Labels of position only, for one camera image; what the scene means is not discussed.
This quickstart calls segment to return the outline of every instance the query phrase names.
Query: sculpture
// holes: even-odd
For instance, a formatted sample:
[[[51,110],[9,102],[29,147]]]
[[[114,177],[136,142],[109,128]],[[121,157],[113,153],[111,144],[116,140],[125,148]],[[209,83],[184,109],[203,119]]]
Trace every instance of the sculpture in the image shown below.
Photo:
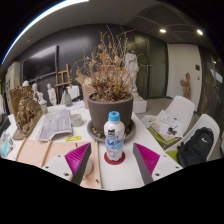
[[[186,82],[182,79],[180,81],[180,84],[184,87],[183,88],[183,91],[184,91],[183,97],[191,100],[190,74],[189,73],[186,74]]]
[[[29,82],[26,80],[23,82],[23,86],[29,86]]]
[[[133,102],[133,112],[134,113],[144,113],[146,112],[147,101],[145,101],[142,97],[139,96],[137,92],[136,79],[137,73],[139,71],[137,57],[135,54],[127,53],[125,55],[125,66],[127,74],[129,73],[131,76],[131,82],[129,83],[129,88],[134,96]]]
[[[3,104],[3,98],[2,95],[0,95],[0,114],[4,114],[4,104]]]
[[[42,116],[39,103],[33,99],[31,86],[22,86],[10,91],[14,109],[17,130],[13,135],[14,140],[28,137]]]
[[[53,106],[57,105],[55,89],[51,87],[50,83],[47,84],[47,88],[48,88],[47,91],[48,91],[49,100],[50,100],[51,104]]]
[[[38,90],[37,90],[37,84],[36,83],[34,83],[33,85],[32,85],[32,90],[33,90],[33,98],[34,98],[34,100],[35,101],[38,101],[39,100],[39,97],[38,97]]]
[[[39,100],[38,100],[39,104],[47,104],[47,101],[44,100],[44,94],[42,92],[38,92],[37,95],[39,97]]]

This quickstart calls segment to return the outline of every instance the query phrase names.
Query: white wall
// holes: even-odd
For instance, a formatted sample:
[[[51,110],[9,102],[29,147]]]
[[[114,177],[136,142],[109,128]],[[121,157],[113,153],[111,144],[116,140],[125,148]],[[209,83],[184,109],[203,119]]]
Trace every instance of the white wall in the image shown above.
[[[169,71],[166,95],[172,98],[177,95],[183,96],[183,86],[181,86],[180,80],[186,81],[186,73],[190,73],[191,101],[195,104],[195,111],[197,111],[202,85],[202,66],[198,46],[191,44],[167,45]],[[196,70],[196,64],[200,66],[200,71]]]

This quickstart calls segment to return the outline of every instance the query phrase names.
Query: plastic water bottle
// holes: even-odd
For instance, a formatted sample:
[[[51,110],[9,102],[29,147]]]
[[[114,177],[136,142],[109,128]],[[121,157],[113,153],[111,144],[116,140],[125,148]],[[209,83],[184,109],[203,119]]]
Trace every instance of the plastic water bottle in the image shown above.
[[[107,157],[110,160],[118,161],[122,157],[125,128],[124,124],[120,121],[119,112],[112,111],[108,117],[109,120],[104,125]]]

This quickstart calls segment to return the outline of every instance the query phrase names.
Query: box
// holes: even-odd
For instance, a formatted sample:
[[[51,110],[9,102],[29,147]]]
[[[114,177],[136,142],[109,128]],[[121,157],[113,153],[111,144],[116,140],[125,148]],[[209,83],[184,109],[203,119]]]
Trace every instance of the box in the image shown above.
[[[83,100],[85,103],[85,108],[89,109],[87,98],[89,95],[95,92],[95,88],[93,88],[91,84],[91,78],[86,75],[82,75],[76,78],[76,81],[82,85],[82,93],[83,93]]]

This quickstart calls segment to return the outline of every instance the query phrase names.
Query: bottle cap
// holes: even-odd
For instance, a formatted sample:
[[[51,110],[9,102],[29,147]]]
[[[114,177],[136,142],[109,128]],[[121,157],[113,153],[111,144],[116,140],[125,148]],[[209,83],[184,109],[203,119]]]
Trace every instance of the bottle cap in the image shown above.
[[[109,121],[117,122],[120,120],[120,114],[117,111],[112,111],[109,113]]]

